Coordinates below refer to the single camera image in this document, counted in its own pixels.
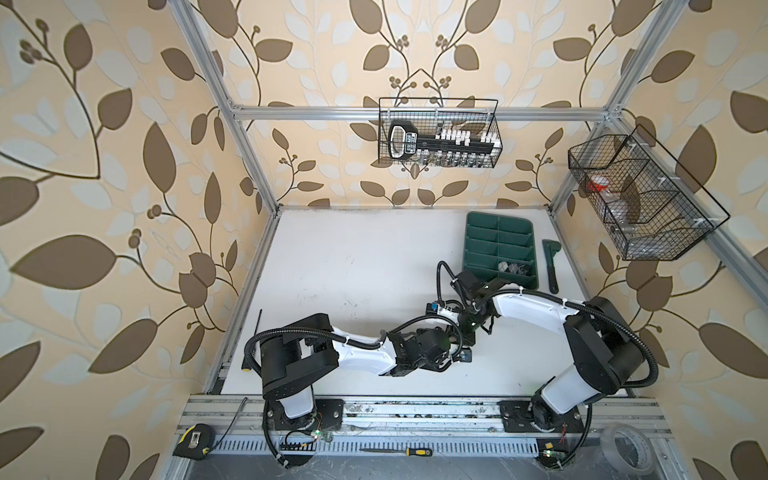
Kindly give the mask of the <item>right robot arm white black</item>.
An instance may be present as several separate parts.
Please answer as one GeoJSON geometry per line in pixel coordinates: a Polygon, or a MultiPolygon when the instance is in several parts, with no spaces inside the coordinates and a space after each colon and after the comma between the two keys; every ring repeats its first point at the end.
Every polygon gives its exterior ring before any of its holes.
{"type": "Polygon", "coordinates": [[[483,282],[472,272],[454,273],[447,262],[436,267],[436,301],[426,314],[447,318],[454,361],[466,361],[476,331],[490,334],[496,319],[527,321],[562,334],[572,364],[530,398],[522,418],[540,431],[552,431],[565,417],[621,389],[645,388],[659,376],[651,348],[603,297],[580,303],[526,289],[506,280],[483,282]]]}

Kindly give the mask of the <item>black argyle sock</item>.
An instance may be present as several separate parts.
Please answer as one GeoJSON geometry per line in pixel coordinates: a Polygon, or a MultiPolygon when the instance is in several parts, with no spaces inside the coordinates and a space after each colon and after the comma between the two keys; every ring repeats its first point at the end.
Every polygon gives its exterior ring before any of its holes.
{"type": "Polygon", "coordinates": [[[497,264],[497,270],[502,273],[519,276],[530,276],[532,273],[531,266],[522,262],[502,261],[497,264]]]}

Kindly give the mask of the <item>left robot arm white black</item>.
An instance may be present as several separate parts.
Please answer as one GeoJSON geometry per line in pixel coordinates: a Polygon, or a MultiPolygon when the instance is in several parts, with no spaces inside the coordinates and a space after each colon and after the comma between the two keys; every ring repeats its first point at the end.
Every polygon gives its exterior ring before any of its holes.
{"type": "Polygon", "coordinates": [[[262,382],[266,426],[277,431],[341,425],[341,400],[318,403],[314,384],[337,369],[399,378],[417,370],[443,373],[472,361],[459,323],[437,311],[377,337],[353,335],[317,313],[287,326],[255,333],[243,349],[246,371],[262,382]]]}

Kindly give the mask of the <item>green compartment tray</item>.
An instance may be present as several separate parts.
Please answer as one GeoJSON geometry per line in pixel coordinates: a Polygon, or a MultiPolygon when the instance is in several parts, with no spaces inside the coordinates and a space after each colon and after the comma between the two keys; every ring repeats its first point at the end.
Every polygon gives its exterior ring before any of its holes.
{"type": "Polygon", "coordinates": [[[503,279],[526,289],[537,290],[539,277],[533,224],[518,217],[493,215],[478,211],[466,216],[462,269],[480,280],[503,279]],[[522,262],[531,266],[530,276],[499,272],[502,261],[522,262]]]}

